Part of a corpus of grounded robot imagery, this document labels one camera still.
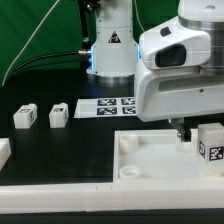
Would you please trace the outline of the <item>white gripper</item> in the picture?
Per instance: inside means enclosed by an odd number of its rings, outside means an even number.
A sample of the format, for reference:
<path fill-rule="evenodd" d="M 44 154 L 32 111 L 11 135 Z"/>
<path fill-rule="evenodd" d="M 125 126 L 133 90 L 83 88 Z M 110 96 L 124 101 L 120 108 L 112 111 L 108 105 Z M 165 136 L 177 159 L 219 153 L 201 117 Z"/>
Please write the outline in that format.
<path fill-rule="evenodd" d="M 149 70 L 140 60 L 134 96 L 139 119 L 170 119 L 184 141 L 183 118 L 224 112 L 224 77 L 200 75 L 194 68 Z"/>

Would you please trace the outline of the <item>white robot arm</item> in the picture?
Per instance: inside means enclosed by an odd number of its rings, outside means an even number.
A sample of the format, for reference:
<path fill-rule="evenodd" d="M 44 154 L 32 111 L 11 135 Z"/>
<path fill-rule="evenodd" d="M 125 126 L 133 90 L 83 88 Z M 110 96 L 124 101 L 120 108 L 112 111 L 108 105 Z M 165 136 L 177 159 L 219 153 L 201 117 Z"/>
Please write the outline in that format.
<path fill-rule="evenodd" d="M 137 117 L 169 119 L 186 140 L 183 119 L 224 113 L 224 0 L 179 0 L 177 15 L 133 39 L 133 0 L 84 0 L 96 18 L 87 50 L 91 79 L 134 81 Z"/>

